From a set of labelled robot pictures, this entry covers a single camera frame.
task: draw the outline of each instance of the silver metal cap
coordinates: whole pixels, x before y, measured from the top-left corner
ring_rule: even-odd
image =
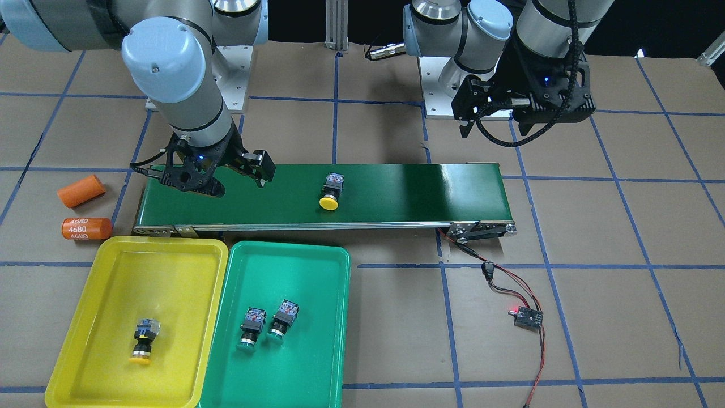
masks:
[[[227,13],[245,12],[254,7],[260,0],[216,0],[214,8]]]
[[[413,9],[432,20],[451,20],[460,14],[459,0],[413,0]]]

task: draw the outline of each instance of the plastic tray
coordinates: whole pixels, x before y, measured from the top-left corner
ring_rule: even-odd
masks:
[[[341,406],[350,258],[343,248],[240,242],[231,249],[200,408]],[[236,349],[249,307],[299,304],[284,342]]]
[[[48,407],[194,407],[227,258],[216,240],[104,242],[48,384]],[[142,318],[161,322],[146,366],[128,361]]]

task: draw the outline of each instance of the white mounting plate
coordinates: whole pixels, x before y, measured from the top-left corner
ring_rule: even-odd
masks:
[[[420,84],[423,87],[423,100],[426,101],[426,117],[428,119],[453,119],[451,101],[453,98],[438,84],[438,77],[449,57],[419,57]],[[500,110],[486,116],[485,121],[508,121],[511,110]]]
[[[222,46],[219,48],[224,58],[229,62],[231,74],[217,82],[222,98],[231,113],[244,113],[247,105],[247,90],[249,89],[249,75],[252,72],[253,46]],[[146,100],[146,108],[158,111],[150,99]]]

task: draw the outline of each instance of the wire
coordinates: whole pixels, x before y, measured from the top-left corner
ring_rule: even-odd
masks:
[[[449,240],[452,242],[456,248],[460,249],[462,252],[467,253],[469,256],[473,256],[474,258],[483,261],[488,262],[488,259],[485,259],[483,256],[479,255],[476,251],[471,249],[465,244],[462,244],[460,242],[454,241],[451,237],[445,234],[442,229],[438,228],[438,233],[444,237],[446,240]],[[517,274],[509,271],[508,269],[498,265],[494,264],[494,268],[500,270],[501,272],[504,272],[507,276],[509,276],[518,286],[523,289],[523,291],[531,297],[531,299],[534,301],[534,305],[536,310],[543,312],[541,303],[539,302],[539,299],[534,295],[534,291],[531,289],[528,283],[526,283],[525,280],[523,280],[520,276]],[[526,298],[521,295],[519,292],[516,292],[515,290],[511,289],[505,289],[503,287],[498,287],[493,283],[493,279],[486,279],[486,281],[489,284],[489,287],[494,292],[502,293],[505,295],[510,295],[518,298],[521,300],[523,305],[530,309],[529,302],[526,300]],[[529,408],[529,405],[531,404],[531,400],[534,398],[534,392],[537,389],[537,386],[539,386],[539,381],[542,377],[542,372],[544,371],[544,364],[546,363],[546,330],[544,329],[544,325],[541,326],[539,329],[539,348],[541,350],[540,358],[539,358],[539,371],[536,373],[536,377],[534,378],[534,384],[531,386],[531,390],[529,391],[529,396],[526,398],[526,403],[524,404],[523,408]]]
[[[526,143],[532,142],[539,136],[546,133],[549,129],[551,129],[564,114],[564,110],[567,110],[571,106],[571,98],[573,97],[574,87],[576,86],[576,76],[579,73],[579,56],[581,54],[581,50],[584,48],[584,45],[579,41],[579,21],[576,17],[576,0],[567,0],[567,2],[569,6],[569,22],[571,24],[571,44],[569,44],[569,52],[571,53],[571,70],[569,71],[569,83],[566,88],[566,95],[564,96],[561,105],[557,108],[554,115],[551,117],[551,119],[549,119],[549,122],[545,124],[544,127],[539,129],[535,134],[532,134],[525,139],[519,140],[518,142],[506,142],[505,140],[498,139],[496,136],[490,134],[486,130],[486,128],[484,128],[484,125],[481,122],[481,118],[486,116],[487,110],[494,107],[491,102],[483,106],[477,107],[478,111],[476,112],[476,117],[474,118],[476,122],[476,127],[479,129],[479,131],[481,131],[486,139],[490,140],[491,142],[494,142],[495,144],[503,147],[519,147],[525,145]]]

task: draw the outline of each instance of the tiled floor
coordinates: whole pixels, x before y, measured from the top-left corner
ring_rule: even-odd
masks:
[[[500,162],[519,234],[472,246],[542,300],[532,407],[725,407],[725,90],[694,60],[589,60],[600,110],[518,150],[426,120],[415,59],[372,63],[358,45],[258,47],[236,120],[277,163]],[[0,407],[44,405],[98,246],[63,240],[60,221],[107,216],[130,233],[144,180],[125,167],[170,134],[144,102],[115,52],[0,37]],[[91,173],[108,193],[63,207],[56,189]],[[523,405],[537,337],[435,231],[240,237],[352,254],[345,407]]]

